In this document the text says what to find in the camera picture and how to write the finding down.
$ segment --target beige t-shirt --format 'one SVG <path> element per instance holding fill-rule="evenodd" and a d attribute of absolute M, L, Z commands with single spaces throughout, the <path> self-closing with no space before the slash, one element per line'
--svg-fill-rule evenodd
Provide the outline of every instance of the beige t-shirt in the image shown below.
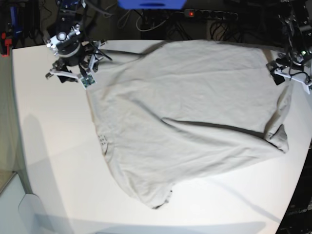
<path fill-rule="evenodd" d="M 198 40 L 99 71 L 87 94 L 119 186 L 156 208 L 180 181 L 286 152 L 292 86 L 266 63 L 261 49 Z"/>

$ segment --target wire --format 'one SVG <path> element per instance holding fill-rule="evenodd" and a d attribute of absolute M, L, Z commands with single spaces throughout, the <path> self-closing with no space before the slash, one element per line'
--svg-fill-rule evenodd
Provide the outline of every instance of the wire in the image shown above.
<path fill-rule="evenodd" d="M 128 10 L 126 12 L 126 14 L 124 14 L 118 21 L 117 21 L 117 28 L 118 29 L 123 29 L 126 25 L 127 25 L 127 22 L 129 20 L 129 17 L 131 15 L 131 10 Z"/>
<path fill-rule="evenodd" d="M 210 26 L 210 37 L 211 37 L 211 40 L 216 40 L 214 37 L 215 37 L 215 33 L 217 32 L 217 30 L 219 28 L 221 28 L 222 26 L 222 22 L 220 21 L 215 21 L 211 24 Z"/>
<path fill-rule="evenodd" d="M 138 27 L 138 22 L 139 22 L 140 18 L 141 17 L 137 18 L 137 20 L 136 20 L 136 29 L 139 30 L 140 32 L 149 32 L 149 31 L 152 31 L 152 30 L 157 29 L 160 26 L 162 26 L 165 22 L 167 22 L 167 20 L 170 18 L 170 16 L 167 19 L 165 19 L 163 22 L 161 22 L 160 24 L 158 24 L 158 25 L 156 25 L 156 26 L 154 26 L 153 28 L 150 28 L 150 29 L 140 29 Z"/>
<path fill-rule="evenodd" d="M 45 22 L 47 19 L 49 19 L 52 16 L 52 11 L 50 11 L 48 8 L 46 8 L 44 5 L 41 6 L 44 10 L 49 12 L 49 15 L 41 20 L 40 22 L 40 29 L 42 30 L 42 23 Z"/>
<path fill-rule="evenodd" d="M 187 38 L 187 40 L 193 40 L 193 38 L 185 31 L 184 27 L 182 26 L 181 22 L 177 21 L 177 25 L 184 34 L 184 36 Z"/>
<path fill-rule="evenodd" d="M 224 38 L 224 35 L 228 31 L 229 26 L 227 26 L 226 28 L 224 28 L 224 27 L 222 27 L 222 28 L 223 28 L 223 31 L 221 31 L 217 34 L 217 36 L 215 37 L 216 40 L 222 40 Z"/>
<path fill-rule="evenodd" d="M 111 9 L 111 8 L 114 7 L 114 6 L 117 7 L 117 6 L 118 6 L 118 3 L 115 2 L 115 3 L 111 4 L 111 5 L 109 5 L 108 7 L 105 8 L 105 11 L 108 11 L 109 9 Z M 107 19 L 108 19 L 108 18 L 110 18 L 110 17 L 112 17 L 112 16 L 113 16 L 113 14 L 107 15 L 107 16 L 104 15 L 104 18 L 107 18 Z"/>
<path fill-rule="evenodd" d="M 106 57 L 107 59 L 109 59 L 110 61 L 113 61 L 113 59 L 111 57 L 109 57 L 108 55 L 106 55 L 105 53 L 103 53 L 100 49 L 98 49 L 95 45 L 93 45 L 93 42 L 90 40 L 90 38 L 87 36 L 86 32 L 85 32 L 85 24 L 86 24 L 86 19 L 87 19 L 87 11 L 88 11 L 88 6 L 86 6 L 83 10 L 83 18 L 82 18 L 82 28 L 83 28 L 83 34 L 84 37 L 87 39 L 87 41 L 89 42 L 89 44 L 96 50 L 98 51 L 101 55 L 103 55 L 104 57 Z"/>
<path fill-rule="evenodd" d="M 144 17 L 143 17 L 143 15 L 139 12 L 139 11 L 137 11 L 137 10 L 133 10 L 135 13 L 137 13 L 141 18 L 142 18 L 142 20 L 144 20 Z"/>
<path fill-rule="evenodd" d="M 107 11 L 105 11 L 104 9 L 102 9 L 101 7 L 99 6 L 96 6 L 91 0 L 84 0 L 85 3 L 87 5 L 89 5 L 91 8 L 93 8 L 94 10 L 96 10 L 97 12 L 100 12 L 101 14 L 103 15 L 107 15 L 107 16 L 112 16 L 113 14 L 112 13 L 109 13 Z"/>
<path fill-rule="evenodd" d="M 291 78 L 293 78 L 293 76 L 296 76 L 296 75 L 298 75 L 298 74 L 305 74 L 306 77 L 307 77 L 307 80 L 311 80 L 309 74 L 306 73 L 306 72 L 297 72 L 297 73 L 290 74 L 290 75 L 292 76 Z"/>
<path fill-rule="evenodd" d="M 293 68 L 293 55 L 292 55 L 292 58 L 291 58 L 291 64 L 289 66 L 289 71 L 288 71 L 288 74 L 290 75 L 291 74 L 291 70 Z"/>

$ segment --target power strip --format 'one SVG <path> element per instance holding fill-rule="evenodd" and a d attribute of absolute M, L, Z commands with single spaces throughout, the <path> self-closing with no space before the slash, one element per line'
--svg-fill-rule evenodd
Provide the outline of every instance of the power strip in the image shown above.
<path fill-rule="evenodd" d="M 225 11 L 210 11 L 210 10 L 194 10 L 185 9 L 184 16 L 187 18 L 204 18 L 208 20 L 237 20 L 238 13 Z"/>

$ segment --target white table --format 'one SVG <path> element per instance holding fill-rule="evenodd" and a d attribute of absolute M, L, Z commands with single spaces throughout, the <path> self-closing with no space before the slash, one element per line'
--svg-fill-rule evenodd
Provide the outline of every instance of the white table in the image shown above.
<path fill-rule="evenodd" d="M 155 41 L 110 41 L 141 52 Z M 298 182 L 312 137 L 312 111 L 300 85 L 285 121 L 289 152 L 241 170 L 173 188 L 151 210 L 128 197 L 109 173 L 78 83 L 45 79 L 55 61 L 45 47 L 13 51 L 19 123 L 32 189 L 60 234 L 274 234 Z"/>

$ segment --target blue box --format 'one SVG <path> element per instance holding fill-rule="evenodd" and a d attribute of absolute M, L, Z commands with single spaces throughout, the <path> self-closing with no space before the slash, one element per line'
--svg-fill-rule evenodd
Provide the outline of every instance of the blue box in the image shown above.
<path fill-rule="evenodd" d="M 181 9 L 186 0 L 119 0 L 124 9 Z"/>

